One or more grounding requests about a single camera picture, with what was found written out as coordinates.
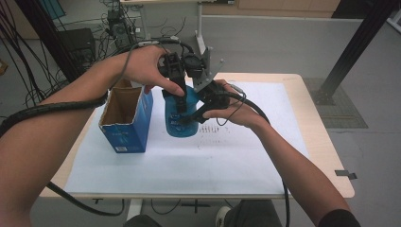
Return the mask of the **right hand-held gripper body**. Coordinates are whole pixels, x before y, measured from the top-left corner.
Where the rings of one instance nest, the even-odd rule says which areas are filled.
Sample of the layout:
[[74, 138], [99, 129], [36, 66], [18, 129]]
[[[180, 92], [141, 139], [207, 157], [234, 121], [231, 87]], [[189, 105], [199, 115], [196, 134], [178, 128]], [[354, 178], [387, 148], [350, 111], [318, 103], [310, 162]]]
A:
[[212, 63], [211, 51], [212, 47], [207, 47], [201, 54], [192, 77], [193, 89], [206, 111], [226, 109], [230, 103], [230, 98], [224, 95], [224, 88], [215, 81], [224, 60]]

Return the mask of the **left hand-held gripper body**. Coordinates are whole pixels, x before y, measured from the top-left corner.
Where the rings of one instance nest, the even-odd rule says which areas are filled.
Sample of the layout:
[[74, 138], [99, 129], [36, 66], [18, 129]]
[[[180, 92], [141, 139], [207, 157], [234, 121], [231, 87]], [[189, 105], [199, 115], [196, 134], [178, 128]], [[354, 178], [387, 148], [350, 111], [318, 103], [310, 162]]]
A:
[[177, 53], [164, 54], [159, 72], [181, 87], [185, 86], [185, 77], [199, 79], [204, 69], [202, 60], [193, 53], [179, 56]]

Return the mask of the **blue plastic pouch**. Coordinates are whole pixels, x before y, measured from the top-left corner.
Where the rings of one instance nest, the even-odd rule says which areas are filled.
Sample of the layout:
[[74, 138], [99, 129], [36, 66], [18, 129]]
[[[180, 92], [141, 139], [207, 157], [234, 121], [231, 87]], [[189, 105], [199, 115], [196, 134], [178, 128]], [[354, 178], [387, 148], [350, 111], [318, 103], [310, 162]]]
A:
[[162, 91], [165, 101], [166, 131], [173, 137], [189, 137], [197, 133], [199, 123], [193, 120], [185, 120], [197, 110], [198, 95], [192, 87], [186, 87], [186, 99], [183, 105], [179, 105], [178, 96], [174, 96], [166, 90]]

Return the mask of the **blue cardboard box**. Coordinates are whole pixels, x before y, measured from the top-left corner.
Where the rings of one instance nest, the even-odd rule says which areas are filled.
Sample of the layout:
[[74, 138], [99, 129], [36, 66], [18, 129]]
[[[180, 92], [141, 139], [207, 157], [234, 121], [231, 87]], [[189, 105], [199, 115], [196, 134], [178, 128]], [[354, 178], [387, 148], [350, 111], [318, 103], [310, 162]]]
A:
[[152, 107], [152, 92], [126, 79], [115, 84], [98, 126], [116, 153], [146, 151]]

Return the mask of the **person's left hand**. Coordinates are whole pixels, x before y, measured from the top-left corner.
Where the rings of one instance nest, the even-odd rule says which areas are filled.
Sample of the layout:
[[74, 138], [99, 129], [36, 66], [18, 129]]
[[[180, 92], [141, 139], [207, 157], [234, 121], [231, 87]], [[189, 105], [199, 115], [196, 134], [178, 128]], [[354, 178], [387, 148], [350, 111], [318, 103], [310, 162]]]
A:
[[166, 51], [161, 47], [150, 45], [116, 57], [122, 62], [122, 77], [144, 85], [146, 94], [158, 86], [172, 95], [184, 96], [184, 91], [179, 85], [166, 79], [159, 72], [158, 62], [164, 54]]

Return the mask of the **person's right hand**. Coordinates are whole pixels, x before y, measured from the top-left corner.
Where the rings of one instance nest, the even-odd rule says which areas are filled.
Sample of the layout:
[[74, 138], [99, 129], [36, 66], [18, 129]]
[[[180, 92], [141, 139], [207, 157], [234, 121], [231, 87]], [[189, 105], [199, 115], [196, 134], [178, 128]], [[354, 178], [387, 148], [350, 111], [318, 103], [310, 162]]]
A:
[[230, 104], [226, 109], [210, 110], [202, 116], [204, 118], [223, 118], [251, 130], [268, 125], [268, 122], [253, 108], [233, 98], [230, 99]]

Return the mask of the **white background desk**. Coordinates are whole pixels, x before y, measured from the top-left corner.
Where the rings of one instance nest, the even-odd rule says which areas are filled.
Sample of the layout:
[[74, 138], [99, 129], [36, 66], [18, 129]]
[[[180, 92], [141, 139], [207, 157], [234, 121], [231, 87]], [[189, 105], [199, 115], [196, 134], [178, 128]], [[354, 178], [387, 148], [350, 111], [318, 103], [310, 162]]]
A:
[[152, 39], [148, 26], [148, 12], [151, 16], [169, 18], [172, 16], [197, 18], [194, 36], [199, 52], [202, 54], [206, 45], [202, 36], [202, 9], [204, 3], [213, 3], [217, 0], [119, 0], [122, 5], [134, 6], [139, 10], [142, 30], [146, 40]]

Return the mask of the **white paper sheet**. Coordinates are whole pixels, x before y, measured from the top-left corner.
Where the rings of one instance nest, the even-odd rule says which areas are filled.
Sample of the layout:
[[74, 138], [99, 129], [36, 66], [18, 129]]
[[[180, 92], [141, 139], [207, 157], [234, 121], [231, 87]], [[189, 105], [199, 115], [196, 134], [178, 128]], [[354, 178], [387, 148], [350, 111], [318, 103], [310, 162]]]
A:
[[65, 189], [76, 194], [262, 196], [283, 192], [282, 180], [254, 133], [223, 119], [176, 138], [166, 132], [165, 102], [154, 88], [143, 153], [117, 153], [98, 126], [96, 109]]

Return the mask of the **computer tower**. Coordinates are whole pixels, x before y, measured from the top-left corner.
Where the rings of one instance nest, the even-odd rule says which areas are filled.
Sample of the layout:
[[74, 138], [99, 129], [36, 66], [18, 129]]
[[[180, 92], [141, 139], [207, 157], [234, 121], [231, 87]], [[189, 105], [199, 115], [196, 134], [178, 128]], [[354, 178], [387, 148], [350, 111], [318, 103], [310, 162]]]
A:
[[120, 9], [109, 9], [107, 21], [117, 48], [123, 48], [133, 44], [133, 38], [129, 32], [129, 27]]

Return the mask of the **black box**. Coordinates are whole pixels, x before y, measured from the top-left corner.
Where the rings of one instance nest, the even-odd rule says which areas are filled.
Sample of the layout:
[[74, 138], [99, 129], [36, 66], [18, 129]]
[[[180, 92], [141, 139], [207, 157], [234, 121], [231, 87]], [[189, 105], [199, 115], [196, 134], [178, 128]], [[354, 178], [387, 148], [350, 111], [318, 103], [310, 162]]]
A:
[[59, 36], [77, 66], [89, 66], [96, 60], [96, 41], [90, 28], [60, 31]]

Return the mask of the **person's white shoe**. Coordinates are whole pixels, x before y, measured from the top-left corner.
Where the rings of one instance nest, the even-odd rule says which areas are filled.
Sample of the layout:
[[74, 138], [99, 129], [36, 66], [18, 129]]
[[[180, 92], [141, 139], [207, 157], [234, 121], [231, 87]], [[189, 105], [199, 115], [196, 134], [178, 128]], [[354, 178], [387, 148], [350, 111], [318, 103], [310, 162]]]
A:
[[231, 217], [231, 211], [232, 211], [232, 209], [228, 206], [220, 207], [217, 212], [217, 215], [216, 215], [215, 226], [216, 227], [231, 227], [232, 220], [233, 220]]

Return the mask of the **white table leg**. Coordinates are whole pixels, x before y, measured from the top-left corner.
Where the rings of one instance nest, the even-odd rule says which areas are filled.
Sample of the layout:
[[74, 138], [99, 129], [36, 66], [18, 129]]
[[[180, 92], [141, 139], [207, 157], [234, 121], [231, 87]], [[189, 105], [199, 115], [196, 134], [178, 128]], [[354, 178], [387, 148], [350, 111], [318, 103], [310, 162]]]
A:
[[131, 219], [141, 214], [143, 206], [142, 199], [132, 199], [127, 213], [127, 219]]

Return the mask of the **person's dark pants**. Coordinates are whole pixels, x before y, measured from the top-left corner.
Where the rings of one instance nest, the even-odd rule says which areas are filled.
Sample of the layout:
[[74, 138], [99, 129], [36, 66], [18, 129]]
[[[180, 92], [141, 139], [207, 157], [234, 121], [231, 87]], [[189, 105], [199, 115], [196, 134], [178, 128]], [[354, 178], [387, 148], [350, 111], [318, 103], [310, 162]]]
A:
[[[283, 227], [271, 200], [242, 200], [231, 208], [231, 227]], [[123, 227], [163, 227], [148, 215], [127, 220]]]

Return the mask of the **grey ribbed floor mat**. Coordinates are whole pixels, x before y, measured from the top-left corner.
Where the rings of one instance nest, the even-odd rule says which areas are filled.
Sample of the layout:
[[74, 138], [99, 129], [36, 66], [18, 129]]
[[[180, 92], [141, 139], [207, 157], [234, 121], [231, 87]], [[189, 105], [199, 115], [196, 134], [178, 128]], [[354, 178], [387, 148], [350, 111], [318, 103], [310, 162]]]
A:
[[315, 103], [327, 129], [367, 129], [368, 125], [340, 86], [325, 104]]

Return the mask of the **black metal post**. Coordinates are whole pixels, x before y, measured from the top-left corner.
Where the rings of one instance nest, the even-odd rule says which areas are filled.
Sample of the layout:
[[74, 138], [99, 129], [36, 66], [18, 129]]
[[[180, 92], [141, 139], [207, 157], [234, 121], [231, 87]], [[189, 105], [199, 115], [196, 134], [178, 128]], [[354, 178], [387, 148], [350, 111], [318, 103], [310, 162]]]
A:
[[59, 33], [40, 0], [14, 0], [69, 82], [80, 77]]
[[334, 105], [333, 95], [400, 0], [377, 0], [367, 13], [323, 84], [311, 92], [317, 105]]

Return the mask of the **grey metal bracket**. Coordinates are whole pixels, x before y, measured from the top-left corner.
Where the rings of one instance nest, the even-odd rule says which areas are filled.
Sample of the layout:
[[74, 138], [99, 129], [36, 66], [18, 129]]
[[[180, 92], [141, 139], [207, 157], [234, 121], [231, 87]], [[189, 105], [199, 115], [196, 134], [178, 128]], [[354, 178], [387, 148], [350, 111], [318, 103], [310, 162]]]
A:
[[357, 179], [357, 174], [356, 173], [351, 173], [346, 169], [343, 170], [335, 170], [335, 173], [339, 177], [347, 177], [349, 180], [355, 180]]

